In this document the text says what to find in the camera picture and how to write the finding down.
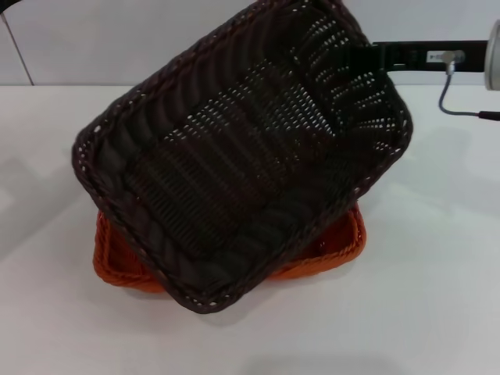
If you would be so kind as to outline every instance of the orange basket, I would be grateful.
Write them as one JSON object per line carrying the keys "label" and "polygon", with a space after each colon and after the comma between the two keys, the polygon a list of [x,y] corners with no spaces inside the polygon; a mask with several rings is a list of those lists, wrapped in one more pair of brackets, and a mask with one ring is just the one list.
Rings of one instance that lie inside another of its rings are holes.
{"label": "orange basket", "polygon": [[[356,205],[270,279],[307,277],[339,267],[357,257],[365,243],[366,230]],[[108,284],[148,293],[165,291],[102,212],[97,218],[93,263],[95,272]]]}

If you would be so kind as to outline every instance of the white table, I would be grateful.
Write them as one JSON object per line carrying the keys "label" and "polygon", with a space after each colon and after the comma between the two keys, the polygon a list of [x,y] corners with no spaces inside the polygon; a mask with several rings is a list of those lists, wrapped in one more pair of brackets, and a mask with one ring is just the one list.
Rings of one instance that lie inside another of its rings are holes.
{"label": "white table", "polygon": [[[97,209],[70,147],[127,87],[1,87],[0,372],[498,375],[500,123],[398,89],[415,134],[361,199],[364,253],[198,316],[92,269]],[[500,94],[453,87],[447,105],[500,110]]]}

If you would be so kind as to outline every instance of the metal bracket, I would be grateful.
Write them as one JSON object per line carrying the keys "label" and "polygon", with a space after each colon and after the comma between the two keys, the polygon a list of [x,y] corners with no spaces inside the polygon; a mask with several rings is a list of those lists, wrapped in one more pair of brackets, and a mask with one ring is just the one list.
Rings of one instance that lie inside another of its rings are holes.
{"label": "metal bracket", "polygon": [[488,41],[398,41],[376,42],[369,47],[350,50],[352,72],[367,73],[417,70],[444,72],[442,54],[446,51],[463,53],[456,64],[457,72],[484,72],[484,57]]}

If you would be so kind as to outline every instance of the woven pattern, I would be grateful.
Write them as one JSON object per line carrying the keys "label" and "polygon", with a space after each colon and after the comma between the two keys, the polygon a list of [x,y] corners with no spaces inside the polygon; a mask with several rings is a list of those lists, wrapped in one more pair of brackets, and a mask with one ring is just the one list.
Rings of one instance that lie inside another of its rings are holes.
{"label": "woven pattern", "polygon": [[288,263],[408,146],[384,72],[339,1],[237,14],[83,129],[73,168],[183,306],[214,313]]}
{"label": "woven pattern", "polygon": [[[366,230],[356,206],[330,225],[292,262],[275,271],[274,280],[313,276],[356,258],[364,249]],[[141,264],[120,232],[100,212],[95,234],[94,269],[106,283],[148,293],[165,289]]]}

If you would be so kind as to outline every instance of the wicker basket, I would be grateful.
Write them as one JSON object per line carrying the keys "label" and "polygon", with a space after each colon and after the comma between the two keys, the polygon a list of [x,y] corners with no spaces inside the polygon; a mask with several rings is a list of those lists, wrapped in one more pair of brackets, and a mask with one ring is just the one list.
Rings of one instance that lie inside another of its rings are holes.
{"label": "wicker basket", "polygon": [[388,75],[351,71],[368,45],[338,0],[262,0],[78,134],[78,180],[181,305],[235,303],[406,150]]}
{"label": "wicker basket", "polygon": [[[330,225],[300,256],[275,271],[270,279],[295,279],[332,270],[355,259],[365,243],[363,217],[356,205]],[[97,218],[93,263],[97,275],[108,284],[146,293],[165,291],[102,212]]]}

